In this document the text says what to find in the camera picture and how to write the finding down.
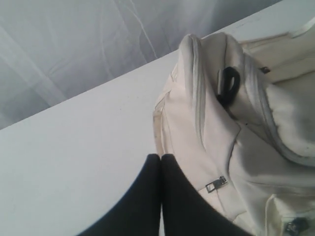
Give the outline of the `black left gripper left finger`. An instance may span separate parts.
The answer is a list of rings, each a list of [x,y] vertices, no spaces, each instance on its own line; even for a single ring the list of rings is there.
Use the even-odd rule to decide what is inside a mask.
[[[123,197],[81,236],[158,236],[161,212],[161,160],[149,154]]]

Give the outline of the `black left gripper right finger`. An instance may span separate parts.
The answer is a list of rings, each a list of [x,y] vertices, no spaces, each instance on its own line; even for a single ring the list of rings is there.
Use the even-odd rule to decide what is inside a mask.
[[[161,158],[162,215],[166,236],[248,236],[195,190],[172,154]]]

